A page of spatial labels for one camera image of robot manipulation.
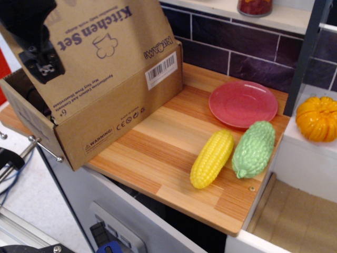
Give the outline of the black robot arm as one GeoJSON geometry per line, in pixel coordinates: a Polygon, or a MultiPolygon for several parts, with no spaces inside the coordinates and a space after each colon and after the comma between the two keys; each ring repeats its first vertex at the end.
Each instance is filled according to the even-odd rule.
{"type": "Polygon", "coordinates": [[[1,24],[22,48],[23,65],[42,84],[65,73],[44,25],[56,7],[55,1],[1,1],[1,24]]]}

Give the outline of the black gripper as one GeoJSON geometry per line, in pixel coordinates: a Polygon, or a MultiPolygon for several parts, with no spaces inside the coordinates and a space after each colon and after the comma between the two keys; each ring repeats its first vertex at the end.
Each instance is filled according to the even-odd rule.
{"type": "Polygon", "coordinates": [[[49,40],[49,30],[45,25],[42,25],[40,48],[30,45],[18,56],[30,74],[42,84],[65,74],[62,61],[49,40]]]}

